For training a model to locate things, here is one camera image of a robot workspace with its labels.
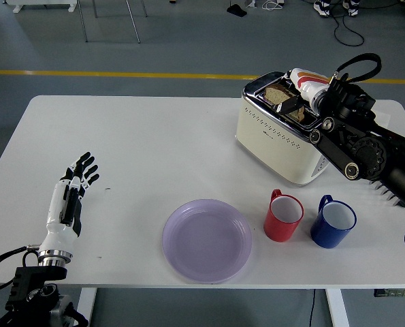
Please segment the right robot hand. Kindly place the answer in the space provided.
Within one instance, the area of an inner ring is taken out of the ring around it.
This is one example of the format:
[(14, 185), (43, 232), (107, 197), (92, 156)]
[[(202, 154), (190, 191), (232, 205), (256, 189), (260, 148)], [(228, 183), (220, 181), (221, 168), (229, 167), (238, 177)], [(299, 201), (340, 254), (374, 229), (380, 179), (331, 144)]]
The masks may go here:
[(308, 104), (314, 114), (320, 115), (319, 102), (329, 89), (329, 78), (300, 68), (292, 69), (285, 77), (293, 83), (299, 95), (274, 105), (274, 112), (289, 114)]

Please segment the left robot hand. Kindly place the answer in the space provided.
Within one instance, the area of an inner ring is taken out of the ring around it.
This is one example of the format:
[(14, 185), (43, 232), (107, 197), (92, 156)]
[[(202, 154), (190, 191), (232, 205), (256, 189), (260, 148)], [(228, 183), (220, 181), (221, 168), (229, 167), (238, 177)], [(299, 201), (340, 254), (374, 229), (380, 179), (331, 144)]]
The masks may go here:
[(81, 155), (55, 185), (46, 222), (47, 235), (39, 247), (41, 256), (66, 253), (71, 257), (73, 244), (82, 228), (82, 199), (99, 179), (94, 160), (90, 152)]

